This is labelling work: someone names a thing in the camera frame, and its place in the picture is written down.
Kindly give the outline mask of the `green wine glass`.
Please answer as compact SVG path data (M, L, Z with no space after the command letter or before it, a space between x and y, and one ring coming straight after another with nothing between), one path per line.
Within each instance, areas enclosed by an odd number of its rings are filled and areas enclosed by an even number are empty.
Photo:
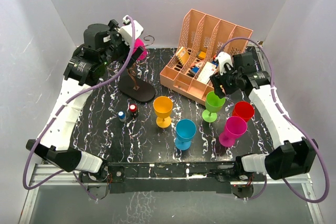
M203 120L208 123L215 122L217 120L217 113L222 109L225 101L225 97L220 98L214 91L209 92L205 100L206 109L202 113Z

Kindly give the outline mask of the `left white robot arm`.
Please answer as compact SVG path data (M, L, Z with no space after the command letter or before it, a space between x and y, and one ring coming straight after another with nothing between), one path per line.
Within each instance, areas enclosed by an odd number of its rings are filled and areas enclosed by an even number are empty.
M70 58L59 97L45 128L35 140L28 140L28 157L33 155L72 172L89 172L96 181L108 177L103 159L70 146L77 119L93 90L117 79L137 61L143 49L136 47L144 28L129 16L123 25L113 19L106 24L91 24L83 32L83 44Z

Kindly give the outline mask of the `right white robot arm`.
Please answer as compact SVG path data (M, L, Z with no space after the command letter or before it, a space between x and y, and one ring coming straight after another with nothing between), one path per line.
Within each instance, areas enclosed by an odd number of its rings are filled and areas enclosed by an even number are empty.
M223 98L237 90L246 93L260 113L271 135L274 150L268 154L246 154L239 157L234 174L247 180L253 172L283 179L310 171L316 152L313 143L285 119L272 98L271 77L254 65L255 52L230 56L221 52L215 57L219 71L210 77L214 92Z

